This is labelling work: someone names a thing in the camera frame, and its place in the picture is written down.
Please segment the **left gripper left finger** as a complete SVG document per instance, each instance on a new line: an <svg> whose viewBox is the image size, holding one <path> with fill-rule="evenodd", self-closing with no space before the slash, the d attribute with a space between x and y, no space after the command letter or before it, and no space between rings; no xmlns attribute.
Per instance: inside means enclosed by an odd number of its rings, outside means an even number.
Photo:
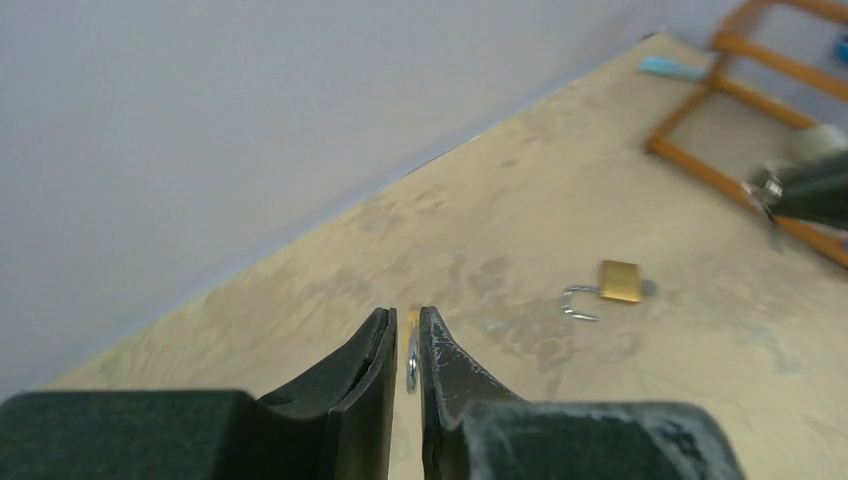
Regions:
<svg viewBox="0 0 848 480"><path fill-rule="evenodd" d="M1 406L5 479L384 479L397 313L261 396L242 390L43 391Z"/></svg>

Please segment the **small silver key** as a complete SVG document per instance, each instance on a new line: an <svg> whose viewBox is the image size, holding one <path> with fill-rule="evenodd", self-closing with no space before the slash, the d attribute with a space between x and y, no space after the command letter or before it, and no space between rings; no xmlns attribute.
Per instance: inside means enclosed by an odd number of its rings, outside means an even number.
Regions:
<svg viewBox="0 0 848 480"><path fill-rule="evenodd" d="M768 161L754 169L742 188L749 201L757 205L767 215L772 213L773 205L782 198L782 176L788 171L789 164L781 161Z"/></svg>

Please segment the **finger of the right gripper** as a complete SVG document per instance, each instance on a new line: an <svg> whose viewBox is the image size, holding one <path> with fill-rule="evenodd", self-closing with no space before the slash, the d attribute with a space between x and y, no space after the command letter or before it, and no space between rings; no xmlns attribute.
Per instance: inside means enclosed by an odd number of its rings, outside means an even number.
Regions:
<svg viewBox="0 0 848 480"><path fill-rule="evenodd" d="M779 177L777 186L770 213L847 230L847 152Z"/></svg>

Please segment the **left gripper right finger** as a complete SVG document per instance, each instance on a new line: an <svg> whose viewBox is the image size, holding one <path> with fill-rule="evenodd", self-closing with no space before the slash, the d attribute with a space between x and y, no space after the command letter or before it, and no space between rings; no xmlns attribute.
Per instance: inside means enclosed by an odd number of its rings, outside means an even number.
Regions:
<svg viewBox="0 0 848 480"><path fill-rule="evenodd" d="M531 402L451 335L418 322L422 463L427 479L743 479L729 439L682 402Z"/></svg>

